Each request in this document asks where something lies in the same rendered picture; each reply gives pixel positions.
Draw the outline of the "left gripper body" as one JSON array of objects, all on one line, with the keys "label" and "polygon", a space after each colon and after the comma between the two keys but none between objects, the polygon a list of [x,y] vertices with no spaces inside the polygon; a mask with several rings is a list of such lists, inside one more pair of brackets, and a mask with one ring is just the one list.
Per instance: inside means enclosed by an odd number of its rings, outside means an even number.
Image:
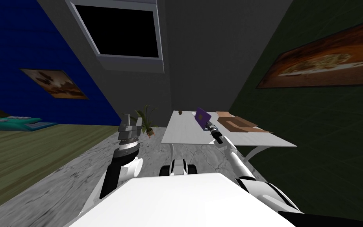
[{"label": "left gripper body", "polygon": [[141,134],[141,125],[126,126],[121,124],[118,128],[118,140],[123,142],[137,142]]}]

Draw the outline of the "green potted plant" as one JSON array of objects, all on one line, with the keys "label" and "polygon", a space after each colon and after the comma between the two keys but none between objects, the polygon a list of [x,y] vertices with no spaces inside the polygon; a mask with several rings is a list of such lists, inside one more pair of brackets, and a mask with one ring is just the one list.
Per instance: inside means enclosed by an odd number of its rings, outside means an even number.
[{"label": "green potted plant", "polygon": [[153,128],[158,127],[157,125],[153,125],[153,120],[150,120],[150,116],[154,110],[158,108],[153,108],[150,113],[148,113],[149,104],[147,104],[143,110],[135,110],[138,117],[142,118],[142,131],[148,135],[148,138],[152,135],[155,135]]}]

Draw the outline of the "white table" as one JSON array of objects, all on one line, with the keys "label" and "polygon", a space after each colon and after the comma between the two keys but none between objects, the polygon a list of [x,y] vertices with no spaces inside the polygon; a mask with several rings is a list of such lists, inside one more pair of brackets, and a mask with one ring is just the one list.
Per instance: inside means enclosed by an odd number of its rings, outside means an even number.
[{"label": "white table", "polygon": [[[248,154],[244,161],[248,161],[255,154],[270,147],[296,147],[280,137],[267,132],[230,132],[218,123],[218,115],[209,112],[210,121],[217,126],[219,131],[235,145],[249,146],[255,149]],[[209,131],[203,131],[195,120],[191,111],[183,111],[180,115],[174,111],[170,118],[168,127],[162,139],[165,144],[188,144],[188,145],[213,145],[214,138]]]}]

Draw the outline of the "flat brown cardboard box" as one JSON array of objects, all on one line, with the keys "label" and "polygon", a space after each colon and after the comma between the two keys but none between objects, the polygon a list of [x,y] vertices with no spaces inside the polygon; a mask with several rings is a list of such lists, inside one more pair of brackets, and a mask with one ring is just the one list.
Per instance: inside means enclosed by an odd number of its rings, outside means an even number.
[{"label": "flat brown cardboard box", "polygon": [[264,132],[271,133],[257,128],[257,125],[245,120],[239,116],[232,116],[229,112],[216,112],[218,123],[228,129],[230,132]]}]

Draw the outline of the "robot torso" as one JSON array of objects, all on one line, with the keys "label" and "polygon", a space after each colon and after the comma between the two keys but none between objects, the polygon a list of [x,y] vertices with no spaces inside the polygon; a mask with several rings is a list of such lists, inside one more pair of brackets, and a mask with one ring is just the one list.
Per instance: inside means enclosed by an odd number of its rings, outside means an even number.
[{"label": "robot torso", "polygon": [[133,178],[64,227],[295,227],[220,173]]}]

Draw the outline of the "teal furniture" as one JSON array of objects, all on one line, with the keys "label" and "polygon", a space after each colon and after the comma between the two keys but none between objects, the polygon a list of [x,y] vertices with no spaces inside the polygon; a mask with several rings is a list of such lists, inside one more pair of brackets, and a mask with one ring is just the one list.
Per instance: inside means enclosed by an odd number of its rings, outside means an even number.
[{"label": "teal furniture", "polygon": [[41,121],[41,118],[9,116],[0,118],[0,131],[23,131],[31,132],[43,128],[58,125]]}]

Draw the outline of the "small brown wall picture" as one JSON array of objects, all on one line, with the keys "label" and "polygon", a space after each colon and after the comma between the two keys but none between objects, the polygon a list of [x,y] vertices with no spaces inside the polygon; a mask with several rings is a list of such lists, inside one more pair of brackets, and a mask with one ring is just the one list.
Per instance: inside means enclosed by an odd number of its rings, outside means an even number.
[{"label": "small brown wall picture", "polygon": [[80,100],[88,99],[81,89],[63,70],[25,68],[20,68],[20,70],[54,98]]}]

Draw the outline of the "dark window with grey frame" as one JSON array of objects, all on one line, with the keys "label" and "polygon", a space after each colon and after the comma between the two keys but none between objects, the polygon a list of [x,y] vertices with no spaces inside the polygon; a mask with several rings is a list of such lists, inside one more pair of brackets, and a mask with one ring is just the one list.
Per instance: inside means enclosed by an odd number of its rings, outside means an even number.
[{"label": "dark window with grey frame", "polygon": [[164,73],[157,0],[65,0],[111,71]]}]

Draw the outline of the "long brown wall picture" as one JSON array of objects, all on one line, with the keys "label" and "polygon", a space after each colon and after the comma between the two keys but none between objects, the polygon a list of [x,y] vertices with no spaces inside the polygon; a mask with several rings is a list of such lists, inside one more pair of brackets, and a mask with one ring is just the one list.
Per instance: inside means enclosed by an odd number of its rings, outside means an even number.
[{"label": "long brown wall picture", "polygon": [[363,86],[363,23],[281,53],[259,89]]}]

